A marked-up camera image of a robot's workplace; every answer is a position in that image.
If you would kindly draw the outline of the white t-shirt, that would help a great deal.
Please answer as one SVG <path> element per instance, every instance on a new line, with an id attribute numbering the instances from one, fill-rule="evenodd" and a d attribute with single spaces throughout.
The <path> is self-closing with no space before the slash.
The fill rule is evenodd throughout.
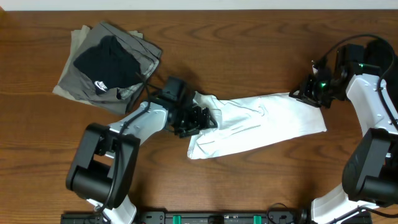
<path id="1" fill-rule="evenodd" d="M 288 93 L 233 100 L 196 93 L 193 102 L 210 110 L 217 127 L 191 137 L 189 159 L 227 156 L 327 131 L 320 108 Z"/>

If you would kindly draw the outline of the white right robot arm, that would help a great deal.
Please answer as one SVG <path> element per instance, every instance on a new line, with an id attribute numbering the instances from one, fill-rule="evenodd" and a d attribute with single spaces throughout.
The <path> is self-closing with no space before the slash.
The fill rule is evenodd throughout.
<path id="1" fill-rule="evenodd" d="M 311 202 L 304 223 L 371 223 L 370 214 L 397 204 L 397 111 L 389 98 L 381 69 L 350 62 L 331 71 L 313 66 L 290 97 L 310 106 L 328 108 L 332 100 L 354 106 L 363 138 L 348 159 L 341 184 Z"/>

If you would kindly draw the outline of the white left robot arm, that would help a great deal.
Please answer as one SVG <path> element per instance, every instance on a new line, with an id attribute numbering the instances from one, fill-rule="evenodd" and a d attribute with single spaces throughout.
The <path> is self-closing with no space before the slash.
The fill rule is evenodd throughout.
<path id="1" fill-rule="evenodd" d="M 151 97 L 124 119 L 103 126 L 89 124 L 66 179 L 68 190 L 94 206 L 89 214 L 64 214 L 62 223 L 133 223 L 137 208 L 129 199 L 142 143 L 171 126 L 180 138 L 217 127 L 208 108 L 192 98 Z"/>

